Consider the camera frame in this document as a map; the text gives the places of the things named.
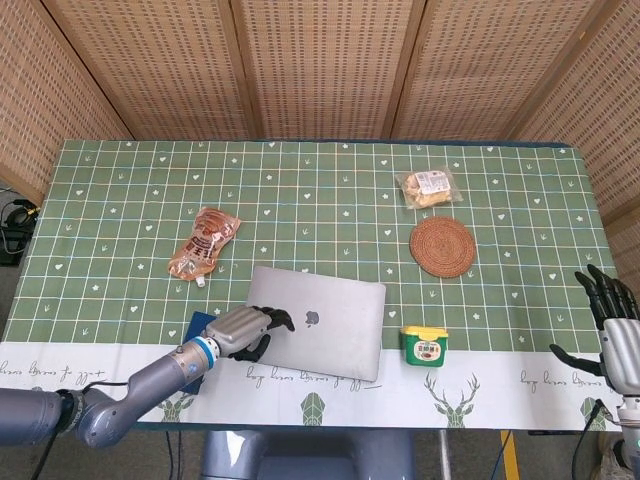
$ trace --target woven panel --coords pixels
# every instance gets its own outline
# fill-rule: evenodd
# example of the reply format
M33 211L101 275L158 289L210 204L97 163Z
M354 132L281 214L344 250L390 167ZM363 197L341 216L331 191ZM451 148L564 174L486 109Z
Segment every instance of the woven panel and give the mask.
M640 2L622 2L521 134L578 147L603 215L640 192L639 45Z
M498 138L591 4L439 1L423 20L428 32L394 138Z
M129 138L30 2L0 2L2 178L41 203L65 138Z
M138 139L246 138L215 1L47 1Z
M640 299L640 222L608 239L620 279Z
M270 138L380 138L411 0L242 2Z

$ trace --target laptop lid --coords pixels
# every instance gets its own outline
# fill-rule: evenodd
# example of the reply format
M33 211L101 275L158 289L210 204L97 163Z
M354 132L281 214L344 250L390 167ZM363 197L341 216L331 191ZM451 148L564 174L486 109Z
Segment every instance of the laptop lid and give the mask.
M259 363L374 381L385 291L379 283L255 267L247 305L286 310L296 327L269 331Z

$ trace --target table leg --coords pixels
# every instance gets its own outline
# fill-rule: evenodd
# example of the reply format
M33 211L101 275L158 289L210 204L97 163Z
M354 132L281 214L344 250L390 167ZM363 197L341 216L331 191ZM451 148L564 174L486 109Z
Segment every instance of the table leg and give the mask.
M438 430L438 437L440 439L440 471L442 472L442 480L451 480L447 431L445 429Z

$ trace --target rattan coaster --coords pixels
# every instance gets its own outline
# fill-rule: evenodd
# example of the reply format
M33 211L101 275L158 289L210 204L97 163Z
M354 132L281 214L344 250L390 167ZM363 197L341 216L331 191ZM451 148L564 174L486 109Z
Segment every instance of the rattan coaster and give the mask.
M409 248L424 270L444 278L457 277L469 270L476 255L471 232L449 217L430 217L415 227Z

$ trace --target plastic packaging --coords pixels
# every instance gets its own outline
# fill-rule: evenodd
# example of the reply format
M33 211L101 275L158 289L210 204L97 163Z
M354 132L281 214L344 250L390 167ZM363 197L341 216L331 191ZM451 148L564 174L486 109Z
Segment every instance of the plastic packaging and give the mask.
M447 167L426 172L399 173L396 182L402 188L407 208L426 208L462 201L462 195Z
M201 209L193 223L191 237L169 260L169 273L204 286L204 275L216 268L220 250L231 240L240 219L211 207Z

